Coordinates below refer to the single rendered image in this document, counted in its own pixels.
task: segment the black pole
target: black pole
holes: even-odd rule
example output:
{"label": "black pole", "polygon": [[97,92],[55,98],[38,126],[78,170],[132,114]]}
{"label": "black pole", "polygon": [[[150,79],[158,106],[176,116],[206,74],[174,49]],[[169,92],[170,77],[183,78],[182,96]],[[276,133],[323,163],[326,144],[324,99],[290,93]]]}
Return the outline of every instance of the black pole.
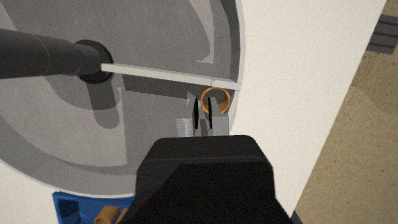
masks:
{"label": "black pole", "polygon": [[105,47],[94,41],[73,44],[0,29],[0,79],[64,74],[100,83],[110,77],[109,73],[101,72],[101,63],[112,62]]}

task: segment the white strip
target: white strip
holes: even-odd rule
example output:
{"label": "white strip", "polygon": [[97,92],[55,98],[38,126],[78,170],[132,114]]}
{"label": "white strip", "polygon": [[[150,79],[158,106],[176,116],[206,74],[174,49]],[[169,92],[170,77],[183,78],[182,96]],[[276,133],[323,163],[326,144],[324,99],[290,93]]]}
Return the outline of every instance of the white strip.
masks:
{"label": "white strip", "polygon": [[224,89],[240,90],[240,84],[222,78],[209,76],[187,74],[181,72],[164,71],[152,68],[144,68],[133,65],[123,64],[101,64],[101,70],[104,72],[120,73],[125,75],[134,75],[140,77],[169,80],[175,82],[191,83],[204,86],[215,86]]}

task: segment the black cylindrical rod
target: black cylindrical rod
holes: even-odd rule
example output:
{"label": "black cylindrical rod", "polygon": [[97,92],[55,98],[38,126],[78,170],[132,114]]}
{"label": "black cylindrical rod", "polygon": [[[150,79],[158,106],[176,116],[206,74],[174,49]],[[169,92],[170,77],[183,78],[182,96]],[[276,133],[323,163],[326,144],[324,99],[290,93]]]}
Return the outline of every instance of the black cylindrical rod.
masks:
{"label": "black cylindrical rod", "polygon": [[55,74],[81,76],[100,70],[100,54],[91,46],[0,29],[0,79]]}

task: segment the black metal object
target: black metal object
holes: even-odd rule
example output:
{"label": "black metal object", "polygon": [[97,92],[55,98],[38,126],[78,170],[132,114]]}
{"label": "black metal object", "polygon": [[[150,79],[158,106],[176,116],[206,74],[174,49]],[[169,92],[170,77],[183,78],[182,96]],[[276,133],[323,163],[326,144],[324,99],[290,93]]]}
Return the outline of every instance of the black metal object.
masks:
{"label": "black metal object", "polygon": [[381,15],[367,51],[392,54],[398,43],[398,17]]}
{"label": "black metal object", "polygon": [[121,223],[292,223],[272,166],[249,136],[166,138],[137,171]]}
{"label": "black metal object", "polygon": [[78,75],[100,83],[111,74],[101,73],[101,63],[110,63],[109,52],[94,41],[66,40],[0,29],[0,78],[46,75]]}

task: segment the beige carpet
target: beige carpet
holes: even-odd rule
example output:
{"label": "beige carpet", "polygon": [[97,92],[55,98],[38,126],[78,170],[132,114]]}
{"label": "beige carpet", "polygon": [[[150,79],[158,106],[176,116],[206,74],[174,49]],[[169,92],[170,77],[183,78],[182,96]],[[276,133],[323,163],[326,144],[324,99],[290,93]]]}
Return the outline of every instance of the beige carpet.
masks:
{"label": "beige carpet", "polygon": [[[398,17],[398,0],[384,15]],[[366,51],[296,212],[309,223],[398,223],[398,48]]]}

